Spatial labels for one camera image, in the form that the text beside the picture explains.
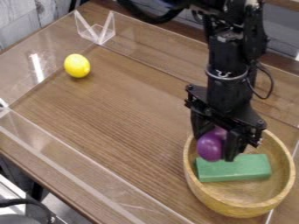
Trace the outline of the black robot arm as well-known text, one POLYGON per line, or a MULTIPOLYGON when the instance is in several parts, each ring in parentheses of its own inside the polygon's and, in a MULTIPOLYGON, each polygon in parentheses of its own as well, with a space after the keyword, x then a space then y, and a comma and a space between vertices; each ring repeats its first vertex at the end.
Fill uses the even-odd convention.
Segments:
POLYGON ((202 14, 210 59, 207 85, 186 87, 197 138, 215 127, 227 131, 221 158, 231 162, 251 145, 261 145, 267 122, 251 106, 258 96, 259 58, 267 51, 263 0, 190 0, 202 14))

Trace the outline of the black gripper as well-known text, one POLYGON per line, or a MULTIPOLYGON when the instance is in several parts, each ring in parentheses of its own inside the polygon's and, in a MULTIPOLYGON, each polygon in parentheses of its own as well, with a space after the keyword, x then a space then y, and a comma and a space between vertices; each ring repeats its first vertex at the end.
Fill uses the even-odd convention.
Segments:
POLYGON ((186 107, 191 110, 193 134, 199 139, 215 127, 227 131, 225 141, 225 160, 233 162, 237 155, 245 152, 247 145, 258 147, 262 141, 267 122, 253 109, 251 99, 267 99, 274 91, 271 73, 261 64, 242 66, 237 71, 221 70, 207 66, 207 86, 186 86, 186 107), (255 90, 261 70, 270 79, 270 89, 265 96, 255 90))

